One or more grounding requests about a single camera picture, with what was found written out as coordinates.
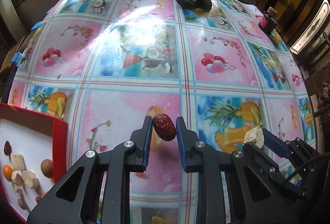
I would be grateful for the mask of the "colourful fruit print tablecloth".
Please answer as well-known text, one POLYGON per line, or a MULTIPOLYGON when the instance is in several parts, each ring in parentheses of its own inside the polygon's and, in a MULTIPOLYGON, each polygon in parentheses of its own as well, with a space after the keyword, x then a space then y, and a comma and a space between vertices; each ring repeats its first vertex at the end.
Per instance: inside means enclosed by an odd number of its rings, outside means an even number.
POLYGON ((182 116, 215 149, 240 150, 260 125, 316 145, 304 77, 261 11, 211 0, 60 0, 28 43, 9 104, 68 124, 65 167, 130 137, 145 116, 182 116))

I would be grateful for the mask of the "red cardboard tray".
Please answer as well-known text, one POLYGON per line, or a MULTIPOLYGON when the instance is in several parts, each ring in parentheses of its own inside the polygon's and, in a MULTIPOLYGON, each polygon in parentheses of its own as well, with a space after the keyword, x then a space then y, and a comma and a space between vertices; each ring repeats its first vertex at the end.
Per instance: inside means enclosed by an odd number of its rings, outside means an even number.
POLYGON ((4 145, 9 141, 12 153, 24 157, 26 170, 36 174, 40 187, 30 189, 24 186, 23 196, 18 196, 12 182, 5 179, 1 171, 1 198, 13 213, 26 223, 30 212, 22 210, 17 200, 22 198, 30 211, 37 205, 35 198, 44 194, 58 182, 67 171, 67 132, 68 124, 44 113, 1 104, 1 167, 10 165, 10 156, 5 156, 4 145), (44 159, 53 161, 53 177, 47 178, 40 169, 44 159))

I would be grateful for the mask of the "orange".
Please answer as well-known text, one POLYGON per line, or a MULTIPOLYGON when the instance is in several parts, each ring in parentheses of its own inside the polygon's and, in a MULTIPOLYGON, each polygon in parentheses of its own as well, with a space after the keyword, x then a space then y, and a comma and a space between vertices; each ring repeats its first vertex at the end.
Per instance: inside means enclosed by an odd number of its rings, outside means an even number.
POLYGON ((12 181, 12 173, 13 173, 13 169, 10 165, 4 165, 2 168, 3 171, 3 175, 5 177, 5 179, 9 182, 12 181))

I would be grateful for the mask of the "small pale cake chunk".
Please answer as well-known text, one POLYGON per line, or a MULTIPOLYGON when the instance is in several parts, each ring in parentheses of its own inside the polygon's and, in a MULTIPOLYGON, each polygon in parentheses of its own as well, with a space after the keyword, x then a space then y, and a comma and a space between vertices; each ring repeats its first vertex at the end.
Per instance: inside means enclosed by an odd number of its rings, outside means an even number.
POLYGON ((262 148, 265 143, 262 128, 260 126, 254 127, 246 132, 244 136, 244 143, 253 143, 258 148, 262 148))

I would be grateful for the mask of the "brown round fruit front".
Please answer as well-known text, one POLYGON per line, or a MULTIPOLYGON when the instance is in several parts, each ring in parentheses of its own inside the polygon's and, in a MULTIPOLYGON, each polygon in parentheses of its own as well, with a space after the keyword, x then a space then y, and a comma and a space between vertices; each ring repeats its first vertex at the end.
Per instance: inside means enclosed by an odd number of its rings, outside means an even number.
POLYGON ((25 210, 25 211, 30 212, 30 209, 29 209, 28 205, 26 204, 26 202, 25 202, 22 198, 19 198, 19 199, 17 200, 17 203, 18 203, 19 207, 20 207, 22 210, 25 210))

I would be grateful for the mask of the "dark red bottle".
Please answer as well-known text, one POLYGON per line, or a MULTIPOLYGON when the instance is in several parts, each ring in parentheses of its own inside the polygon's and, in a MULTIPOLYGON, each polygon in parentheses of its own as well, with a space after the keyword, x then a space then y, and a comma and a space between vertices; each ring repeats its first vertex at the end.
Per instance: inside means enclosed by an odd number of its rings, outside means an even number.
POLYGON ((269 7, 258 23, 259 28, 268 36, 271 35, 271 32, 277 26, 276 16, 277 10, 269 7))

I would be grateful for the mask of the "blue foam block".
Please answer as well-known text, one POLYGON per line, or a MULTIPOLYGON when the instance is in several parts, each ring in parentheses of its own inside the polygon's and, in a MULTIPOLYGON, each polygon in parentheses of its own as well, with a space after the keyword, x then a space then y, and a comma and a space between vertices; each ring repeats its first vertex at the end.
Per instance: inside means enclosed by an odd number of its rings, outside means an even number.
POLYGON ((15 66, 20 66, 21 63, 24 61, 24 55, 21 52, 17 52, 11 58, 10 63, 15 64, 15 66))

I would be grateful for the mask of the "brown round fruit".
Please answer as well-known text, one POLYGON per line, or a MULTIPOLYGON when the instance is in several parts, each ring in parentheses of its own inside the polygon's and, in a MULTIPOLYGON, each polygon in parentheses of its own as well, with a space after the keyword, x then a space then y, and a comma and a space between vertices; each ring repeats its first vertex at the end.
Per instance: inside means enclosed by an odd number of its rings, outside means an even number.
POLYGON ((40 165, 41 172, 47 177, 53 177, 53 161, 50 159, 44 159, 40 165))
POLYGON ((17 203, 18 203, 19 207, 20 207, 22 210, 25 210, 25 211, 30 212, 30 209, 29 209, 28 205, 26 204, 26 202, 25 202, 22 198, 19 198, 19 199, 17 200, 17 203))

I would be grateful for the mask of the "wrinkled red date front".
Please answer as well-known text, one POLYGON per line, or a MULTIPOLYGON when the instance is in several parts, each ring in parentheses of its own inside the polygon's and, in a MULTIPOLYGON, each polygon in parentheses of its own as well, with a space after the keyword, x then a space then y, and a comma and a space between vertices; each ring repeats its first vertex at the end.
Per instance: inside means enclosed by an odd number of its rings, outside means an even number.
POLYGON ((172 141, 176 137, 176 129, 171 118, 165 114, 157 114, 152 119, 153 128, 164 141, 172 141))

